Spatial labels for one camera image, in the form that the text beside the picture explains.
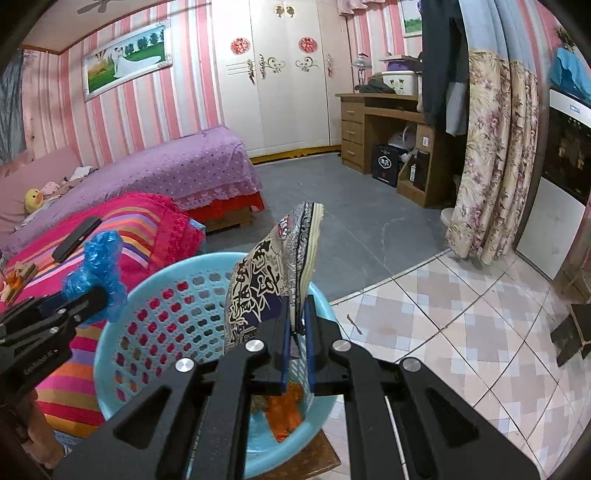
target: white wardrobe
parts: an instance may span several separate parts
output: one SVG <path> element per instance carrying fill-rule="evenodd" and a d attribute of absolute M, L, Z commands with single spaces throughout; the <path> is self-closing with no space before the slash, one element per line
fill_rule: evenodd
<path fill-rule="evenodd" d="M 353 91 L 335 0 L 213 0 L 223 122 L 251 157 L 340 144 Z"/>

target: fan blade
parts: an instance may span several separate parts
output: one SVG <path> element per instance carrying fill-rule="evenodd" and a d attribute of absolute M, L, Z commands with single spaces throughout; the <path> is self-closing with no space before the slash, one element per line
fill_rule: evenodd
<path fill-rule="evenodd" d="M 100 5 L 100 4 L 101 4 L 101 2 L 94 2 L 93 4 L 89 4 L 89 5 L 86 5 L 85 7 L 79 8 L 77 10 L 78 15 L 82 15 L 82 14 L 85 14 L 86 12 L 90 12 L 90 10 L 92 10 L 94 7 L 96 7 L 97 5 Z"/>

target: yellow duck plush toy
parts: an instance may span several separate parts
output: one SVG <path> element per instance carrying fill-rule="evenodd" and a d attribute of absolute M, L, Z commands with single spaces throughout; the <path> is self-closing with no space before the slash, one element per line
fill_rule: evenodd
<path fill-rule="evenodd" d="M 25 210 L 33 213 L 43 205 L 43 194 L 37 189 L 31 189 L 25 195 Z"/>

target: landscape picture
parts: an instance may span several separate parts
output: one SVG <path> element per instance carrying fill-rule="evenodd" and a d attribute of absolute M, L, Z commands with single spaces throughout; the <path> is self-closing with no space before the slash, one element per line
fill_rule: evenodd
<path fill-rule="evenodd" d="M 85 98 L 173 64 L 168 22 L 119 37 L 84 58 Z"/>
<path fill-rule="evenodd" d="M 420 0 L 402 0 L 402 29 L 405 37 L 415 37 L 423 34 L 423 20 L 421 18 Z"/>

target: curtain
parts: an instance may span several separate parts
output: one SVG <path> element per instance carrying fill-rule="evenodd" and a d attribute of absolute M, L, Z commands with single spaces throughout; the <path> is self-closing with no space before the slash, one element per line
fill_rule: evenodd
<path fill-rule="evenodd" d="M 0 164 L 26 149 L 22 124 L 22 50 L 18 50 L 0 79 Z"/>
<path fill-rule="evenodd" d="M 383 4 L 385 2 L 386 0 L 337 0 L 337 6 L 341 15 L 354 15 L 353 10 L 365 10 L 368 3 Z"/>
<path fill-rule="evenodd" d="M 509 251 L 530 187 L 538 80 L 513 0 L 460 0 L 469 47 L 466 159 L 446 239 L 490 264 Z"/>

